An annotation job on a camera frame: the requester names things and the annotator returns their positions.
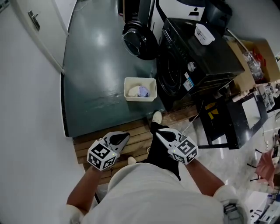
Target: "white door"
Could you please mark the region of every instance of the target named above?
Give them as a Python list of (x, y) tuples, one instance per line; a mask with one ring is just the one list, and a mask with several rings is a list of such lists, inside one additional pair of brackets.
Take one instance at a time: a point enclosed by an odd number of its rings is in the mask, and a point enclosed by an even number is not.
[[(28, 25), (34, 29), (35, 34), (47, 48), (57, 63), (62, 67), (67, 33), (61, 25), (60, 15), (57, 14), (52, 0), (12, 0), (17, 4)], [(32, 11), (36, 16), (40, 29), (37, 30), (28, 15)]]

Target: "person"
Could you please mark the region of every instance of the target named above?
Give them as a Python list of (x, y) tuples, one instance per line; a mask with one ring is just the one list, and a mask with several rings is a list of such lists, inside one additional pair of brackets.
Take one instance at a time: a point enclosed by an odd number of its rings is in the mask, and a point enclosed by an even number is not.
[(155, 136), (162, 116), (156, 112), (150, 126), (153, 141), (148, 158), (119, 170), (108, 185), (104, 199), (91, 209), (102, 172), (89, 168), (68, 197), (60, 212), (63, 224), (245, 224), (249, 222), (246, 207), (233, 187), (194, 159), (186, 165), (200, 193), (180, 183), (178, 162)]

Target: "wooden floor board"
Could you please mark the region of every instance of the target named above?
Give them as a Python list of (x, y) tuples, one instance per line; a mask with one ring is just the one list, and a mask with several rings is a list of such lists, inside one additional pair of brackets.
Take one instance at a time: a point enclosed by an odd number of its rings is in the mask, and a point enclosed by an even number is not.
[[(195, 106), (190, 106), (189, 108), (184, 110), (165, 113), (163, 114), (162, 125), (172, 125), (196, 115), (197, 110)], [(126, 131), (130, 133), (130, 139), (127, 145), (121, 151), (120, 157), (117, 159), (117, 162), (112, 166), (112, 175), (114, 175), (121, 168), (127, 166), (127, 158), (129, 156), (134, 157), (137, 162), (147, 159), (147, 148), (150, 147), (152, 143), (152, 135), (149, 131), (149, 122), (147, 119), (141, 119), (74, 138), (73, 143), (78, 163), (83, 164), (85, 170), (89, 169), (91, 167), (91, 165), (87, 162), (87, 153), (89, 147), (94, 143), (96, 139), (102, 138), (104, 135), (111, 131)], [(99, 184), (109, 183), (110, 180), (111, 171), (109, 168), (107, 168), (103, 171), (102, 178)]]

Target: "washing machine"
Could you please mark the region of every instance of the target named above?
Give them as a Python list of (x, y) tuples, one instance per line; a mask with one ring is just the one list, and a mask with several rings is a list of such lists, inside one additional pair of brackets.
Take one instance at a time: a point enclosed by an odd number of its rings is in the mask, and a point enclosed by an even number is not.
[[(203, 24), (215, 41), (201, 45), (194, 35), (196, 24)], [(200, 21), (167, 18), (158, 41), (140, 21), (126, 23), (123, 44), (130, 54), (143, 60), (156, 59), (157, 92), (165, 109), (181, 106), (185, 96), (214, 93), (244, 72), (227, 42), (211, 25)]]

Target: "white shirt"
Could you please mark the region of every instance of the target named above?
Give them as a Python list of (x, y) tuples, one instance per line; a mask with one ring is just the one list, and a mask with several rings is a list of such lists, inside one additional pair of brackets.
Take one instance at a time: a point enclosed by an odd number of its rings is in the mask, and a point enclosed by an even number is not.
[(245, 224), (247, 215), (231, 186), (205, 196), (185, 189), (168, 170), (137, 163), (113, 176), (107, 195), (88, 214), (66, 205), (60, 220), (62, 224)]

